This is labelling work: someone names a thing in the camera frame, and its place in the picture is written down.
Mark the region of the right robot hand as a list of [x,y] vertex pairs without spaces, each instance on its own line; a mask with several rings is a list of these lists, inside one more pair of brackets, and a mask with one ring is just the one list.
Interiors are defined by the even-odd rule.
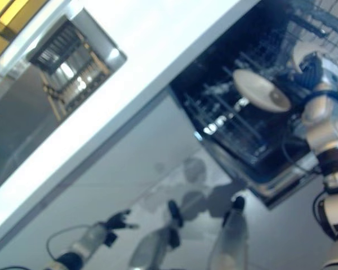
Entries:
[[278,84],[285,91],[299,95],[318,91],[338,93],[338,62],[327,53],[312,52],[301,60],[299,67],[299,71],[287,69],[277,76]]

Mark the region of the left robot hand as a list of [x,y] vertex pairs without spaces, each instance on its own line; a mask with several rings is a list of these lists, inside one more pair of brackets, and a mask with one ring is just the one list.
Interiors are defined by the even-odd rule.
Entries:
[[138,229],[139,225],[138,224],[132,224],[132,223],[127,223],[126,218],[128,215],[131,213],[130,209],[125,209],[123,211],[120,211],[116,214],[114,214],[112,217],[110,217],[106,222],[105,222],[105,227],[108,230],[121,230],[121,229]]

